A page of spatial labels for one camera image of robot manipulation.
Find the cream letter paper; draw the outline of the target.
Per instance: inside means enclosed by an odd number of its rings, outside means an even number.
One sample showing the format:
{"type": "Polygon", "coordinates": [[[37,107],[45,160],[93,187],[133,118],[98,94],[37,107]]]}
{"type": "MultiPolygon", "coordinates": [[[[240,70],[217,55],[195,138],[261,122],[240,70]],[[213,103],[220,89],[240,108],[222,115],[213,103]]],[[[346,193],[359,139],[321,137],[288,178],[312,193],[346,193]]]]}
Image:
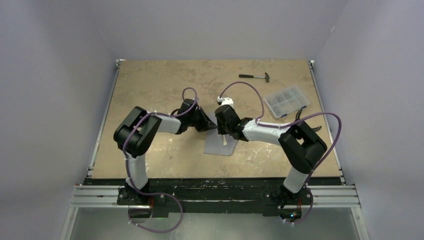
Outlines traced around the cream letter paper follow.
{"type": "Polygon", "coordinates": [[[226,145],[228,144],[227,139],[226,139],[226,135],[223,135],[223,136],[222,136],[222,144],[223,144],[224,146],[226,146],[226,145]]]}

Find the grey envelope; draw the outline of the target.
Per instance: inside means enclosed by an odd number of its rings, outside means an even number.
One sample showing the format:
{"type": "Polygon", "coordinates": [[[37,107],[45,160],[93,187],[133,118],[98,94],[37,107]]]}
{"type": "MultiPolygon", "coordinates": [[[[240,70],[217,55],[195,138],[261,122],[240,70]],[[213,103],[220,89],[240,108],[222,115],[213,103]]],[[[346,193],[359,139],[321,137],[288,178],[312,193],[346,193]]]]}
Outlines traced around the grey envelope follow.
{"type": "Polygon", "coordinates": [[[236,148],[238,140],[226,134],[227,145],[223,145],[223,135],[218,134],[217,129],[206,131],[203,153],[208,155],[231,156],[236,148]]]}

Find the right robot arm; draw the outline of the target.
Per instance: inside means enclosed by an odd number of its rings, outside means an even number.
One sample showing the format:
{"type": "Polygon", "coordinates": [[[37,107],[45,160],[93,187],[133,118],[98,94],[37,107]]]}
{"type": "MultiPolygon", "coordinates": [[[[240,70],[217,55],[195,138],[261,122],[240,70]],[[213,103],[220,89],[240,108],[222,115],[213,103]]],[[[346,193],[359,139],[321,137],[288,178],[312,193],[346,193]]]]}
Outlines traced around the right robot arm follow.
{"type": "Polygon", "coordinates": [[[269,197],[281,207],[299,203],[301,190],[327,151],[325,142],[304,121],[292,126],[264,124],[253,118],[239,118],[230,105],[219,106],[214,115],[220,135],[244,142],[264,142],[281,146],[291,168],[279,192],[269,197]]]}

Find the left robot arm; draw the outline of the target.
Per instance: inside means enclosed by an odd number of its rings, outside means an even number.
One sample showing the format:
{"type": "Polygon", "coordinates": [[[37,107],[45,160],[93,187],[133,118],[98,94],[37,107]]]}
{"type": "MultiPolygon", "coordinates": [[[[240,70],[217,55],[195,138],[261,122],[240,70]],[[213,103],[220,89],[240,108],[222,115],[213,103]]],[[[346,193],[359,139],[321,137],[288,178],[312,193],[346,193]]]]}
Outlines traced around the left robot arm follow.
{"type": "Polygon", "coordinates": [[[127,173],[126,185],[130,188],[129,197],[138,205],[146,203],[149,196],[149,180],[146,171],[146,153],[157,133],[180,135],[195,128],[199,133],[214,130],[214,123],[196,100],[184,99],[180,108],[170,114],[149,112],[139,106],[134,107],[117,127],[113,140],[124,155],[127,173]]]}

